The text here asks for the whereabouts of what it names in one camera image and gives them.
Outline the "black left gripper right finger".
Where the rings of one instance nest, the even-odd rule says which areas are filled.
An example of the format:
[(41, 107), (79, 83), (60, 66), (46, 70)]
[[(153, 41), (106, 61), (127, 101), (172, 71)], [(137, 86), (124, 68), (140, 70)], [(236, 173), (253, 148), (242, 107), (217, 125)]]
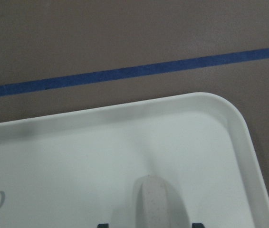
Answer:
[(192, 223), (192, 228), (205, 228), (202, 223)]

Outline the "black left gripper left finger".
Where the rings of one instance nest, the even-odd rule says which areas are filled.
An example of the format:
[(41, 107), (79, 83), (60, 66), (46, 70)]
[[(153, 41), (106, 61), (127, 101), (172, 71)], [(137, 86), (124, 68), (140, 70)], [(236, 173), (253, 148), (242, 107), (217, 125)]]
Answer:
[(97, 228), (109, 228), (109, 224), (108, 223), (101, 223), (97, 225)]

